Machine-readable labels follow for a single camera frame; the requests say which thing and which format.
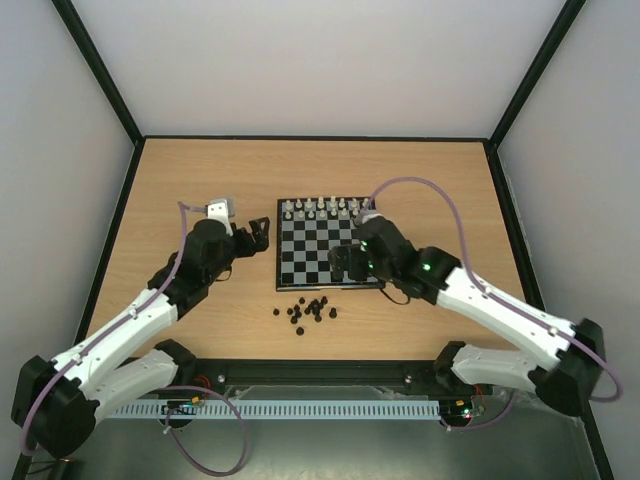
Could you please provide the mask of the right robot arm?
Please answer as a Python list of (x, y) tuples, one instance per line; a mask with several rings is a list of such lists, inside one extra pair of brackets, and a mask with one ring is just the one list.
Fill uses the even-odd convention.
[(533, 393), (566, 416), (584, 413), (605, 360), (597, 323), (587, 318), (574, 323), (528, 305), (467, 271), (448, 252), (415, 248), (379, 214), (367, 216), (355, 236), (354, 243), (330, 249), (334, 277), (374, 277), (410, 299), (461, 314), (513, 345), (507, 351), (448, 343), (434, 364), (443, 389), (492, 384)]

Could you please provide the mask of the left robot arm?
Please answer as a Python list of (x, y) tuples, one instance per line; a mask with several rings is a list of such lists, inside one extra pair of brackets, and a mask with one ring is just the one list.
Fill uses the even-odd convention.
[(227, 218), (208, 218), (183, 230), (179, 249), (134, 301), (93, 335), (45, 360), (21, 368), (11, 409), (32, 440), (55, 458), (76, 451), (114, 410), (149, 393), (189, 380), (194, 355), (173, 340), (158, 343), (129, 362), (148, 339), (181, 320), (204, 300), (234, 260), (269, 246), (266, 217), (238, 228)]

